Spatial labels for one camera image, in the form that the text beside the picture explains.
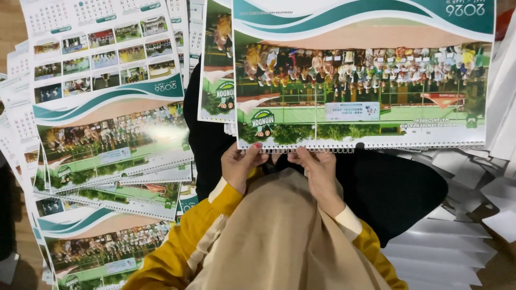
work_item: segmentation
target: hand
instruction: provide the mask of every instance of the hand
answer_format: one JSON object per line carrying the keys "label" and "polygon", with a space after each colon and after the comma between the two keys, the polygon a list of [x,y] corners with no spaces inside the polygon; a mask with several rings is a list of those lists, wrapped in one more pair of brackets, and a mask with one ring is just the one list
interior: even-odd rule
{"label": "hand", "polygon": [[337,193],[335,154],[310,153],[305,147],[298,147],[296,153],[288,154],[288,161],[301,165],[307,171],[310,192],[325,213],[335,218],[346,208]]}
{"label": "hand", "polygon": [[246,154],[242,155],[236,142],[224,152],[220,159],[222,177],[240,194],[246,193],[246,180],[249,171],[267,162],[269,154],[260,154],[261,143],[253,144]]}

